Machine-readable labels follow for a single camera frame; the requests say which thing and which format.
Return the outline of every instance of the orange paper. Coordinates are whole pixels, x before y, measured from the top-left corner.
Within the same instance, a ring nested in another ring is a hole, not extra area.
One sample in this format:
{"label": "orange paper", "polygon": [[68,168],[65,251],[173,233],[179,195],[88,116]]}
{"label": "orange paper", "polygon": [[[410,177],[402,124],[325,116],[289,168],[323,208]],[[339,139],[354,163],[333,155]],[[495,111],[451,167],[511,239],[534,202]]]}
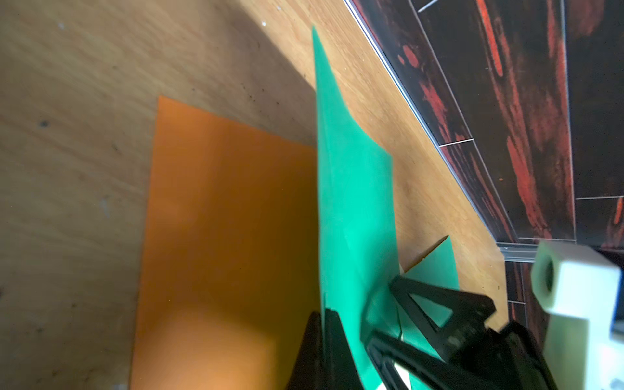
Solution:
{"label": "orange paper", "polygon": [[159,98],[131,388],[283,389],[319,307],[315,149]]}

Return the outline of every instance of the white 3d-printed part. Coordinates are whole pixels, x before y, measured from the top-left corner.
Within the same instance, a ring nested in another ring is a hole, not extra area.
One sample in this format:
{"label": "white 3d-printed part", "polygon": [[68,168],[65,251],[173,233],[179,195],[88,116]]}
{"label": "white 3d-printed part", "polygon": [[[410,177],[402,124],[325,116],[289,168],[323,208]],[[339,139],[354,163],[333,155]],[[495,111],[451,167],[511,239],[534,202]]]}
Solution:
{"label": "white 3d-printed part", "polygon": [[624,386],[624,338],[611,331],[620,273],[587,246],[540,242],[531,285],[550,314],[544,359],[559,390]]}

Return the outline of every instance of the green paper scrap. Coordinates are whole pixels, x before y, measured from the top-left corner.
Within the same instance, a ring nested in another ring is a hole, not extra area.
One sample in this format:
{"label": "green paper scrap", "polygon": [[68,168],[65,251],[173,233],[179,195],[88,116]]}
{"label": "green paper scrap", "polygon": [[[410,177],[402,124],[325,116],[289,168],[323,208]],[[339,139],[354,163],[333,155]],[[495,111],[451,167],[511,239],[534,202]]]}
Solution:
{"label": "green paper scrap", "polygon": [[[453,255],[453,246],[451,238],[447,237],[440,245],[428,254],[420,263],[411,270],[403,274],[406,278],[421,281],[430,285],[452,288],[459,290],[459,278],[457,276],[457,267],[455,264],[455,256]],[[427,313],[431,319],[442,326],[451,317],[452,311],[449,308],[438,305],[424,299],[420,296],[413,296],[414,300]],[[431,356],[440,358],[436,350],[429,344],[425,336],[418,330],[416,325],[407,316],[403,309],[399,308],[399,319],[401,321],[401,329],[403,331],[403,341],[415,346]],[[409,376],[412,390],[426,390],[429,386],[424,384],[420,379]]]}
{"label": "green paper scrap", "polygon": [[381,379],[363,342],[373,328],[400,335],[388,283],[399,274],[392,158],[349,114],[315,29],[321,313],[340,315],[366,390]]}

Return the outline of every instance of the dust speck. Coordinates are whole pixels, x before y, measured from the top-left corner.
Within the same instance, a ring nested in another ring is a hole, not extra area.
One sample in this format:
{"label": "dust speck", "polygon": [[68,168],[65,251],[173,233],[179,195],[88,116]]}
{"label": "dust speck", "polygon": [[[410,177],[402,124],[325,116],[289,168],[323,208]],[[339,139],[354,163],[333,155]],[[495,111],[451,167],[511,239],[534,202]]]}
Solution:
{"label": "dust speck", "polygon": [[104,198],[102,198],[102,200],[100,201],[100,208],[104,212],[104,215],[106,216],[106,218],[110,219],[109,198],[108,198],[108,196],[105,196]]}

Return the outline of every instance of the red and black panel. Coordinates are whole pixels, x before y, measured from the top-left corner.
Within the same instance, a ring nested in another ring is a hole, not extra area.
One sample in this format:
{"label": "red and black panel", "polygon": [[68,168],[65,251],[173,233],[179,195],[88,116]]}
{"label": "red and black panel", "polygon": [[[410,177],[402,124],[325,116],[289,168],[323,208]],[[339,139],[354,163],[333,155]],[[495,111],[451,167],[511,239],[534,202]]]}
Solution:
{"label": "red and black panel", "polygon": [[505,261],[505,277],[507,279],[507,299],[515,302],[524,302],[524,287],[522,286],[522,263]]}
{"label": "red and black panel", "polygon": [[560,3],[438,0],[418,16],[518,236],[574,239]]}
{"label": "red and black panel", "polygon": [[497,241],[515,242],[514,228],[474,142],[447,145],[440,150],[494,238]]}
{"label": "red and black panel", "polygon": [[407,0],[354,0],[438,145],[472,138]]}
{"label": "red and black panel", "polygon": [[522,284],[524,285],[524,296],[526,299],[525,310],[527,313],[527,328],[531,331],[537,345],[544,347],[546,339],[546,329],[550,316],[542,309],[531,288],[531,268],[533,263],[521,263]]}
{"label": "red and black panel", "polygon": [[577,238],[603,249],[624,246],[624,197],[577,199]]}
{"label": "red and black panel", "polygon": [[524,303],[508,301],[507,310],[509,311],[509,321],[515,321],[528,328],[527,311]]}
{"label": "red and black panel", "polygon": [[565,7],[575,194],[624,195],[624,2]]}

